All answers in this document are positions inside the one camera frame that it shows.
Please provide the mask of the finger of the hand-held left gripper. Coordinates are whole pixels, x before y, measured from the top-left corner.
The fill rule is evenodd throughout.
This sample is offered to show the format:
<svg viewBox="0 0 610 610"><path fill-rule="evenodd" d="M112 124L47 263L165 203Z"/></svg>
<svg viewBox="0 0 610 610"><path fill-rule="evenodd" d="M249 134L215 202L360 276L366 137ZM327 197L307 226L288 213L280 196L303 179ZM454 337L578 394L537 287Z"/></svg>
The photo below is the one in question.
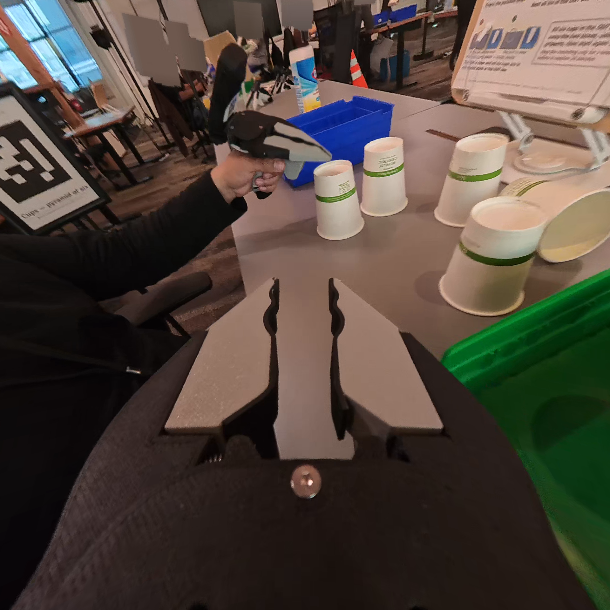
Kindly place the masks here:
<svg viewBox="0 0 610 610"><path fill-rule="evenodd" d="M288 150L284 176L287 180L296 180L305 164L322 164L331 160L332 154L317 143L294 143L294 146Z"/></svg>
<svg viewBox="0 0 610 610"><path fill-rule="evenodd" d="M287 121L278 120L273 126L273 138L278 142L274 144L274 146L282 147L286 150L289 150L294 146L294 143L317 143L318 145L324 147L320 144L316 139L311 137L309 134L305 133L301 129L297 128L293 124Z"/></svg>

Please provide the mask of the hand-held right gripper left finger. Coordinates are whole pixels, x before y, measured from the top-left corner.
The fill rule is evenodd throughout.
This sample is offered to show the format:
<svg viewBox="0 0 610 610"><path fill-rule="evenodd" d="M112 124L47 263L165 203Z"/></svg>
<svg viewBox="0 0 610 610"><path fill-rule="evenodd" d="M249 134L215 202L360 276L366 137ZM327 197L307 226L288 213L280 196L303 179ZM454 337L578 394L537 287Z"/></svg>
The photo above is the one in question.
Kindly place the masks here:
<svg viewBox="0 0 610 610"><path fill-rule="evenodd" d="M168 434L233 435L277 385L279 280L270 278L212 324L165 423Z"/></svg>

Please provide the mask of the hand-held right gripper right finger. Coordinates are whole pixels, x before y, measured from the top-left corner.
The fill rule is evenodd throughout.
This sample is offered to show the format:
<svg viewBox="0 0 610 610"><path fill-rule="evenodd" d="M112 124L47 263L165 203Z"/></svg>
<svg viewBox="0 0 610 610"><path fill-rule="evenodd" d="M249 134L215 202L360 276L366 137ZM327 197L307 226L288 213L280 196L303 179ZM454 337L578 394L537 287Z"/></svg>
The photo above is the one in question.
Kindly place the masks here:
<svg viewBox="0 0 610 610"><path fill-rule="evenodd" d="M331 314L331 416L343 440L439 435L444 425L397 326L337 278Z"/></svg>

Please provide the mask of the blue plastic bin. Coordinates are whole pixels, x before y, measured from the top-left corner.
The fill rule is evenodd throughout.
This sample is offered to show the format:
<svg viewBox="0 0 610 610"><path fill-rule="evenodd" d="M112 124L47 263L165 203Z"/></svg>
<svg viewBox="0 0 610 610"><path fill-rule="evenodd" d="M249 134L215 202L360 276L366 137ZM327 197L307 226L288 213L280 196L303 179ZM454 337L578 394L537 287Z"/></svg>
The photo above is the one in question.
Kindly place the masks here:
<svg viewBox="0 0 610 610"><path fill-rule="evenodd" d="M339 100L319 109L288 118L331 154L332 160L362 164L364 147L389 136L394 105L363 96Z"/></svg>

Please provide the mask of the white green-banded paper cup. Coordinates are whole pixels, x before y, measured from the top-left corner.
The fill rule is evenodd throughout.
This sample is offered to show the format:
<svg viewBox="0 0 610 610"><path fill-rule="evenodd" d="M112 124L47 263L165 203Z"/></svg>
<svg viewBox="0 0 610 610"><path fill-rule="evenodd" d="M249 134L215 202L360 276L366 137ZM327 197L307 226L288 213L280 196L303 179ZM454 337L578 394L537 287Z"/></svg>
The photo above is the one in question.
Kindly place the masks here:
<svg viewBox="0 0 610 610"><path fill-rule="evenodd" d="M407 205L403 140L385 137L370 141L363 149L363 214L388 217Z"/></svg>
<svg viewBox="0 0 610 610"><path fill-rule="evenodd" d="M477 133L455 144L435 219L464 227L477 203L498 194L508 144L502 133Z"/></svg>
<svg viewBox="0 0 610 610"><path fill-rule="evenodd" d="M522 178L499 195L512 196L537 206L547 224L538 256L549 263L578 259L609 238L609 188L568 184L563 180Z"/></svg>
<svg viewBox="0 0 610 610"><path fill-rule="evenodd" d="M314 170L317 233L326 240L354 237L364 227L353 165L348 160L330 161Z"/></svg>
<svg viewBox="0 0 610 610"><path fill-rule="evenodd" d="M454 309L476 316L517 309L546 224L541 208L516 197L476 204L439 280L441 297Z"/></svg>

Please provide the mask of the green plastic bin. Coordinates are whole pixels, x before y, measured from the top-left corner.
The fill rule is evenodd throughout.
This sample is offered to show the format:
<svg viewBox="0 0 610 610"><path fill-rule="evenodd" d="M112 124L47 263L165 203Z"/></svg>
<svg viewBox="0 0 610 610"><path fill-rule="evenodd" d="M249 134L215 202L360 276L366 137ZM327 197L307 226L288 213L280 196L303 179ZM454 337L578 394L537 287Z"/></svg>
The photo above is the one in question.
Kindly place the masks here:
<svg viewBox="0 0 610 610"><path fill-rule="evenodd" d="M501 427L565 557L609 609L609 271L458 342L441 363Z"/></svg>

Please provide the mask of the person's left forearm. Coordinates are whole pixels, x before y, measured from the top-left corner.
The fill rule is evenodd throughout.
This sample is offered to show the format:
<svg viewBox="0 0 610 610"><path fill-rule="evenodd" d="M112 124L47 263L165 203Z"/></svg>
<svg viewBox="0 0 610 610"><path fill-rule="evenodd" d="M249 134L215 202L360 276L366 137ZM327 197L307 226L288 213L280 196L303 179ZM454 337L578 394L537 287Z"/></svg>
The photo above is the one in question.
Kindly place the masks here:
<svg viewBox="0 0 610 610"><path fill-rule="evenodd" d="M220 189L220 167L161 208L108 233L1 236L1 296L50 280L104 301L178 271L238 220L247 204Z"/></svg>

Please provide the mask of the person's left hand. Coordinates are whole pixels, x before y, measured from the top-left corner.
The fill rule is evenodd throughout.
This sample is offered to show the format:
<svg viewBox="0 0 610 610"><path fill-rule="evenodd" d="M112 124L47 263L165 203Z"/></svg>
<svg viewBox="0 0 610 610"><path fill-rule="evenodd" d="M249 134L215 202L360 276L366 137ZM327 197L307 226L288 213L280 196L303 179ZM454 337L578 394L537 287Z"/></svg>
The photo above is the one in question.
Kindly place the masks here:
<svg viewBox="0 0 610 610"><path fill-rule="evenodd" d="M211 180L227 203L257 194L271 194L279 184L286 164L281 159L258 159L233 151L210 172Z"/></svg>

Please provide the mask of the wipes canister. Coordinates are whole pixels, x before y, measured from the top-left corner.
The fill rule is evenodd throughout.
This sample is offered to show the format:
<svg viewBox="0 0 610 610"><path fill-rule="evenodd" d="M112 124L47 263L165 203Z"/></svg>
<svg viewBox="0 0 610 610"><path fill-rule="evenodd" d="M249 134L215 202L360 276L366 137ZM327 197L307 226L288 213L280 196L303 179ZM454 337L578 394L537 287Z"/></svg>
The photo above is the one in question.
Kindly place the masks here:
<svg viewBox="0 0 610 610"><path fill-rule="evenodd" d="M321 107L316 75L314 49L310 45L293 49L288 54L296 87L296 99L301 114Z"/></svg>

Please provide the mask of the orange traffic cone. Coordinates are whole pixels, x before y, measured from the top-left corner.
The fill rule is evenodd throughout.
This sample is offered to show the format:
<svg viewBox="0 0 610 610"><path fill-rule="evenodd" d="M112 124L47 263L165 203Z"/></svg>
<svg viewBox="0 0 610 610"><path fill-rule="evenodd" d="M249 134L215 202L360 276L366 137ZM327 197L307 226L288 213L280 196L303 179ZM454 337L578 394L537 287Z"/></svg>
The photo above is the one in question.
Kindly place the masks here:
<svg viewBox="0 0 610 610"><path fill-rule="evenodd" d="M359 88L369 88L367 81L363 75L362 69L356 58L354 49L351 50L349 59L349 70L351 75L352 85Z"/></svg>

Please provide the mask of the brown hanging coat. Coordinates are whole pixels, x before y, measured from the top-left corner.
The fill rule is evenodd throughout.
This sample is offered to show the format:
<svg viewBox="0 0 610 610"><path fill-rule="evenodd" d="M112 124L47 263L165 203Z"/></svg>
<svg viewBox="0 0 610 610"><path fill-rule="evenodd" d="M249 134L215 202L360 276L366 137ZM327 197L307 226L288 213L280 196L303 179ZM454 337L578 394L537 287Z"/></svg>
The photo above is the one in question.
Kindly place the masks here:
<svg viewBox="0 0 610 610"><path fill-rule="evenodd" d="M172 138L182 155L187 158L189 154L187 142L193 139L194 133L188 122L179 86L168 86L148 80L148 90L151 94L159 118L167 126Z"/></svg>

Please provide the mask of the blue storage crate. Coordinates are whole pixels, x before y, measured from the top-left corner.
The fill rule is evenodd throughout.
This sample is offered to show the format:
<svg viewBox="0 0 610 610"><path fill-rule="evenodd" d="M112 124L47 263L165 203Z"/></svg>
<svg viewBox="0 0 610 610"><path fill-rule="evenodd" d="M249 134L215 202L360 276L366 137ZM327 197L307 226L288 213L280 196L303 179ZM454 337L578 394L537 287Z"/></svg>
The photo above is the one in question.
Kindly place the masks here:
<svg viewBox="0 0 610 610"><path fill-rule="evenodd" d="M395 82L397 78L398 56L383 57L379 61L379 80L383 83ZM403 52L402 78L408 79L410 74L410 52Z"/></svg>

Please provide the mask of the brown wooden desk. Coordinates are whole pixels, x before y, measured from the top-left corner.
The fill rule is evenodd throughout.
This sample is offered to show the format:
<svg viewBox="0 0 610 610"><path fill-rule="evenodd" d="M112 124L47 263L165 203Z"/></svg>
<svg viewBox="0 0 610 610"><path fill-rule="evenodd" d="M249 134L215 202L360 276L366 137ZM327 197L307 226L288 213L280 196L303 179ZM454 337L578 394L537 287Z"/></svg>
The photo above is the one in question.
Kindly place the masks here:
<svg viewBox="0 0 610 610"><path fill-rule="evenodd" d="M70 129L64 133L64 140L88 140L91 138L97 138L103 147L103 150L107 156L109 156L118 168L118 171L126 178L127 184L125 186L116 186L115 189L118 191L126 190L128 188L143 185L154 179L153 176L145 176L143 178L137 178L132 168L127 166L123 158L118 155L114 147L110 144L105 134L109 131L113 131L119 141L127 145L129 151L135 157L137 166L145 166L149 162L145 162L135 144L129 139L126 133L126 124L129 119L134 117L133 111L134 105L130 105L126 109L116 110L113 112L106 112L95 118L88 118L84 124Z"/></svg>

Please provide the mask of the long background table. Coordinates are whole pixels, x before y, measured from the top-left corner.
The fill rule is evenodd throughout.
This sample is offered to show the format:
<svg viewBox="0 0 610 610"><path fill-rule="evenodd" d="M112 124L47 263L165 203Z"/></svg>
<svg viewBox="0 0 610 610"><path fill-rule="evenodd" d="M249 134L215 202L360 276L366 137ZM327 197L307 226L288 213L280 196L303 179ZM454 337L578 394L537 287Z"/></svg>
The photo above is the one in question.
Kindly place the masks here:
<svg viewBox="0 0 610 610"><path fill-rule="evenodd" d="M392 41L390 56L398 56L396 81L383 83L375 76L375 87L421 98L447 99L451 76L449 59L456 39L458 14L457 7L443 11L425 10L402 21L387 21L371 29L362 28L360 35L363 40L387 38ZM404 50L410 52L408 79L402 78Z"/></svg>

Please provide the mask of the person's black jacket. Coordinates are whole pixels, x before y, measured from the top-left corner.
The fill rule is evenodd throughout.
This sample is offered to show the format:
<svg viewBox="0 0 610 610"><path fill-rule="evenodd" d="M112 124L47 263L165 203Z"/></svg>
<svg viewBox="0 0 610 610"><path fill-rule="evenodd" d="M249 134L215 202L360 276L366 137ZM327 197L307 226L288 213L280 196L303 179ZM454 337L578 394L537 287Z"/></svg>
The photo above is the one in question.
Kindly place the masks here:
<svg viewBox="0 0 610 610"><path fill-rule="evenodd" d="M1 609L36 570L111 420L185 343L99 303L156 284L203 248L1 238Z"/></svg>

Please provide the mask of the framed tag sign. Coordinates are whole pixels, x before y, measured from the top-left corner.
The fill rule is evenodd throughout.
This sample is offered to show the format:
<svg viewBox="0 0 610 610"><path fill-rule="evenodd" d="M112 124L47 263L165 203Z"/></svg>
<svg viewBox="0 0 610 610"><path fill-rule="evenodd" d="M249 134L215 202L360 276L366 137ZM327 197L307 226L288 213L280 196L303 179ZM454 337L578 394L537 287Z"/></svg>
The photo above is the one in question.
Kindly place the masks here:
<svg viewBox="0 0 610 610"><path fill-rule="evenodd" d="M15 84L1 85L1 215L46 235L111 202Z"/></svg>

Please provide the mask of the wooden instruction board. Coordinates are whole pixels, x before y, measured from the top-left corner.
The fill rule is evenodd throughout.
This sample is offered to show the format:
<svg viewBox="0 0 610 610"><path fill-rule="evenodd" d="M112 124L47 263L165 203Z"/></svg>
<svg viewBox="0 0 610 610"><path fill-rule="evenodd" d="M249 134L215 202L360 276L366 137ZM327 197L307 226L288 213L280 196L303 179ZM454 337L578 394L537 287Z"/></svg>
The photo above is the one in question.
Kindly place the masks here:
<svg viewBox="0 0 610 610"><path fill-rule="evenodd" d="M609 122L609 1L477 1L451 91L470 107Z"/></svg>

